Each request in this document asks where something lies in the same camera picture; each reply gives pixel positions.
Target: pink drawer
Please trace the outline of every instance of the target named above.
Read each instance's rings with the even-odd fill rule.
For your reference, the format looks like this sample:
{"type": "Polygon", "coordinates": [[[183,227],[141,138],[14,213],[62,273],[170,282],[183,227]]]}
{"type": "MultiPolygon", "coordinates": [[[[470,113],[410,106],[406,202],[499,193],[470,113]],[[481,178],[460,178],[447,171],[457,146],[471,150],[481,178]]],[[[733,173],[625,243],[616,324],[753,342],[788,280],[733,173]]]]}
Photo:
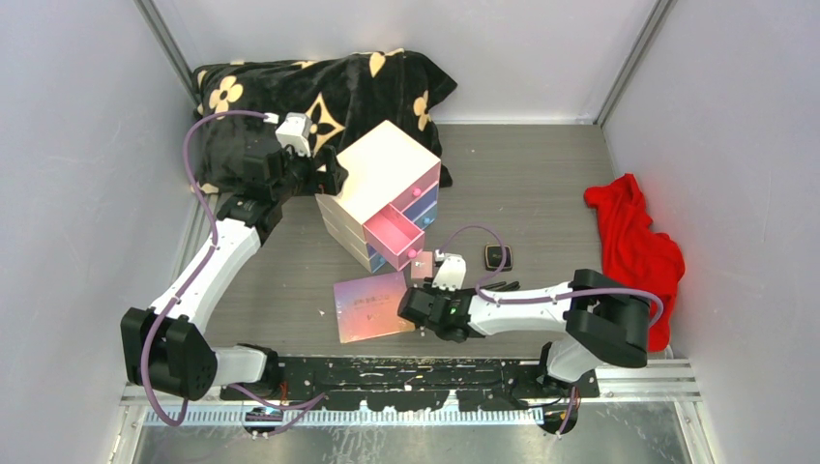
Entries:
{"type": "Polygon", "coordinates": [[[400,193],[391,204],[400,211],[404,210],[410,206],[411,203],[419,199],[433,184],[438,182],[440,174],[441,161],[436,162],[430,170],[423,174],[422,177],[414,182],[407,190],[400,193]]]}
{"type": "Polygon", "coordinates": [[[393,205],[387,205],[365,222],[367,244],[401,270],[422,251],[425,232],[393,205]]]}

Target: pink and orange notebook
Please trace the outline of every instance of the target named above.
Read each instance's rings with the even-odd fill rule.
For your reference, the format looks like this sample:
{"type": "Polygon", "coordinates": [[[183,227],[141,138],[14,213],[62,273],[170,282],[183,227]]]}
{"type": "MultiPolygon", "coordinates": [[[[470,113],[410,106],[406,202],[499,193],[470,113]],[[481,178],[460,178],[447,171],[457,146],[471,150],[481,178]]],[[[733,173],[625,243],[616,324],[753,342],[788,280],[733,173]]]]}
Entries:
{"type": "Polygon", "coordinates": [[[334,284],[338,340],[342,343],[413,332],[416,326],[398,317],[407,284],[404,273],[374,275],[334,284]]]}

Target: floral blanket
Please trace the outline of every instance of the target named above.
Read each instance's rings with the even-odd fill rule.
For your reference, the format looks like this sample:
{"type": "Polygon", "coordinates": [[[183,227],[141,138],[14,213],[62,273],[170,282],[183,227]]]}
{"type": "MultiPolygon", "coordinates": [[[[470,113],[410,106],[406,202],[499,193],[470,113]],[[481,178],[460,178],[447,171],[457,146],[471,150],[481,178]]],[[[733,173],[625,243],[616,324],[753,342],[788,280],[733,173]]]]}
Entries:
{"type": "MultiPolygon", "coordinates": [[[[202,104],[197,116],[228,109],[306,113],[313,122],[310,146],[333,145],[337,152],[384,120],[390,120],[430,152],[441,157],[438,129],[429,109],[454,89],[453,81],[421,53],[354,53],[328,61],[276,61],[207,65],[191,79],[202,104]]],[[[276,128],[257,118],[224,118],[205,125],[204,157],[197,179],[221,191],[243,184],[245,147],[262,137],[276,139],[276,128]]],[[[442,165],[441,186],[453,183],[442,165]]]]}

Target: gray wooden tabletop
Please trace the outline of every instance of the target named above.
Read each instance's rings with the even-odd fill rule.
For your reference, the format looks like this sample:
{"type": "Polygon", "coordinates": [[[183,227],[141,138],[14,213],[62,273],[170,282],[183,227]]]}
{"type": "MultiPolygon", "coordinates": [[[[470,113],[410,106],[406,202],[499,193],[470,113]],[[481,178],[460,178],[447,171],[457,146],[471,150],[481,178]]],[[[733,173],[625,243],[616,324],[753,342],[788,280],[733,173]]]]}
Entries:
{"type": "MultiPolygon", "coordinates": [[[[595,214],[584,189],[613,180],[603,134],[594,126],[440,126],[443,162],[454,178],[439,195],[438,219],[425,249],[458,227],[493,225],[512,247],[514,267],[501,274],[522,288],[570,280],[575,269],[600,269],[595,214]]],[[[468,263],[465,284],[485,270],[482,231],[462,234],[449,251],[468,263]]],[[[290,200],[284,219],[222,297],[208,325],[212,346],[245,342],[282,355],[536,358],[550,333],[501,333],[464,343],[427,331],[339,343],[333,284],[369,273],[325,230],[312,197],[290,200]]]]}

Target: red towel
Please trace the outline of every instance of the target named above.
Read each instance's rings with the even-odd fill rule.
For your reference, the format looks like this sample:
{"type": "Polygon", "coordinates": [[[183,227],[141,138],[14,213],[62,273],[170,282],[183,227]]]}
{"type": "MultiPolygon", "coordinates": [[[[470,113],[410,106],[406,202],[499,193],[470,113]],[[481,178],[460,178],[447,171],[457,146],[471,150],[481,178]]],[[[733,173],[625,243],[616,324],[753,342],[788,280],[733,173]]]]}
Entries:
{"type": "MultiPolygon", "coordinates": [[[[646,213],[646,199],[631,174],[608,186],[587,188],[584,201],[598,210],[603,273],[663,301],[663,314],[649,330],[649,351],[663,351],[669,344],[678,281],[686,270],[681,249],[668,235],[649,230],[652,218],[646,213]]],[[[652,316],[657,309],[652,304],[652,316]]]]}

